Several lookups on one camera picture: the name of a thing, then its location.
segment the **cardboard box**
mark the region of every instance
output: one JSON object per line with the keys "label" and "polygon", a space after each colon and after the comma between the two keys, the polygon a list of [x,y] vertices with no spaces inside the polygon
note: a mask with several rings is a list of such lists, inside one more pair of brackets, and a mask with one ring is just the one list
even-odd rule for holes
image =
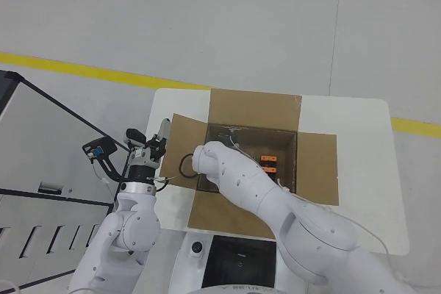
{"label": "cardboard box", "polygon": [[[239,136],[238,140],[243,140],[245,147],[239,143],[246,152],[261,153],[263,148],[265,152],[269,149],[281,153],[271,155],[278,156],[278,161],[284,159],[281,177],[291,190],[295,188],[297,194],[316,203],[338,205],[337,138],[298,132],[300,114],[301,96],[212,89],[208,123],[173,115],[160,176],[177,176],[170,184],[196,190],[190,228],[274,238],[268,226],[255,215],[236,207],[219,193],[199,190],[198,177],[188,179],[179,175],[181,158],[206,142],[208,130],[211,134],[233,126],[245,130],[243,139]],[[258,132],[262,134],[261,140],[255,138],[254,133]],[[282,136],[281,141],[288,141],[289,145],[279,144],[272,136]],[[182,170],[185,174],[195,173],[191,158],[185,160]]]}

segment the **yellow floor line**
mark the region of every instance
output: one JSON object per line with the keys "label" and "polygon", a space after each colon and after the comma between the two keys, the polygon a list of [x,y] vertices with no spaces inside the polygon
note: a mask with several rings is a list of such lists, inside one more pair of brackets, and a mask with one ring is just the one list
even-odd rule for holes
{"label": "yellow floor line", "polygon": [[[46,71],[55,71],[62,74],[72,74],[74,76],[84,76],[92,79],[101,79],[104,81],[148,87],[152,89],[168,87],[176,89],[208,90],[211,88],[203,85],[177,82],[152,76],[143,76],[136,73],[126,73],[123,71],[95,68],[88,65],[77,65],[68,62],[46,60],[43,58],[28,57],[4,52],[0,52],[0,62],[11,65],[26,66],[28,68],[38,68]],[[441,125],[439,124],[411,121],[404,118],[391,118],[391,120],[394,131],[441,139]]]}
{"label": "yellow floor line", "polygon": [[411,121],[403,118],[391,118],[391,121],[394,131],[441,139],[441,124]]}
{"label": "yellow floor line", "polygon": [[28,68],[39,68],[46,71],[55,71],[62,74],[72,74],[74,76],[84,76],[93,79],[102,79],[111,82],[120,82],[123,84],[149,87],[160,89],[161,87],[170,87],[176,89],[196,89],[208,90],[211,87],[194,85],[185,82],[177,82],[169,79],[159,79],[152,76],[143,76],[135,73],[125,73],[123,71],[113,71],[104,68],[95,68],[88,65],[77,65],[73,63],[46,60],[37,57],[28,57],[24,55],[10,54],[0,52],[0,62],[12,65],[26,66]]}

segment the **white tabletop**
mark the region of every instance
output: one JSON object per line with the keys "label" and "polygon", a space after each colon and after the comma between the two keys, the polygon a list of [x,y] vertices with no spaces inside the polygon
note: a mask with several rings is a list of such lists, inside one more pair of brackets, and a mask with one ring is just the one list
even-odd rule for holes
{"label": "white tabletop", "polygon": [[[207,122],[209,95],[209,90],[159,89],[146,134],[156,134],[162,119],[172,119],[174,113]],[[380,236],[391,254],[408,254],[404,203],[387,103],[380,99],[302,96],[299,131],[337,135],[340,204],[331,208]],[[163,229],[217,234],[187,227],[194,192],[168,185],[157,193],[155,212]],[[359,228],[358,232],[362,247],[384,253],[377,240]]]}

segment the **black cable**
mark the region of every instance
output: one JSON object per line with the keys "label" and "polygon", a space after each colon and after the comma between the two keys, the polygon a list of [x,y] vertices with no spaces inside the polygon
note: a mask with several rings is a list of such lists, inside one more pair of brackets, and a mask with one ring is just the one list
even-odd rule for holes
{"label": "black cable", "polygon": [[194,178],[195,176],[198,175],[198,174],[196,173],[196,174],[193,174],[192,176],[187,176],[187,175],[185,175],[185,174],[183,173],[183,171],[182,171],[182,166],[183,166],[183,162],[184,162],[184,160],[187,159],[189,156],[193,156],[193,155],[194,155],[193,153],[188,153],[188,154],[184,155],[183,158],[182,158],[182,161],[179,162],[179,167],[178,167],[178,171],[179,171],[179,173],[180,173],[183,177],[188,178],[188,179],[192,179],[192,178]]}
{"label": "black cable", "polygon": [[160,192],[161,190],[165,189],[165,187],[167,187],[169,181],[170,181],[170,180],[167,179],[167,180],[165,181],[165,183],[163,184],[163,186],[162,186],[160,189],[157,189],[157,192]]}

